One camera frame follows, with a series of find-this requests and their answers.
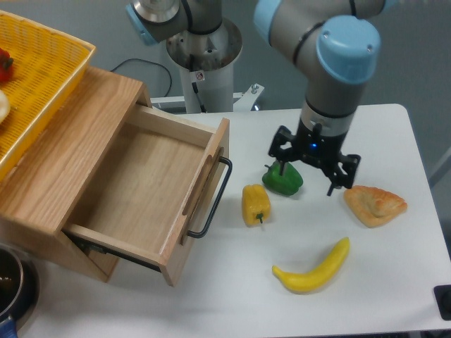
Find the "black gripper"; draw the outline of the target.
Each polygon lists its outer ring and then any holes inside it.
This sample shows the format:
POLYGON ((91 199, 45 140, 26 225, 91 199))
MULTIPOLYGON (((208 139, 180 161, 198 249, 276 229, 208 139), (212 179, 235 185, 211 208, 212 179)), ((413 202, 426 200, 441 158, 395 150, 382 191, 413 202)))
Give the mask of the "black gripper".
POLYGON ((268 154, 279 163, 279 175, 285 173, 285 164, 301 160, 317 168, 322 165, 323 174, 330 180, 327 196, 335 189, 351 189, 361 156, 344 155, 341 152, 347 132, 331 132, 325 122, 305 123, 299 121, 297 134, 284 125, 276 131, 268 154))

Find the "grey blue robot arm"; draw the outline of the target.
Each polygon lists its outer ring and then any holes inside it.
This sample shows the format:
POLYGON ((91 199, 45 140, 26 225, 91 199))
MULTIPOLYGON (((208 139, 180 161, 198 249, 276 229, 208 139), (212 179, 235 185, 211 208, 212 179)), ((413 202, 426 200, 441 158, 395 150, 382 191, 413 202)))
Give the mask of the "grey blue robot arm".
MULTIPOLYGON (((350 188, 360 162, 341 152, 381 38, 369 18, 389 1, 259 1, 254 26, 308 80, 296 132, 279 127, 269 155, 280 166, 302 161, 320 169, 331 189, 350 188)), ((188 113, 233 107, 233 64, 242 51, 238 28, 220 1, 131 1, 126 13, 147 45, 160 42, 180 69, 188 113)))

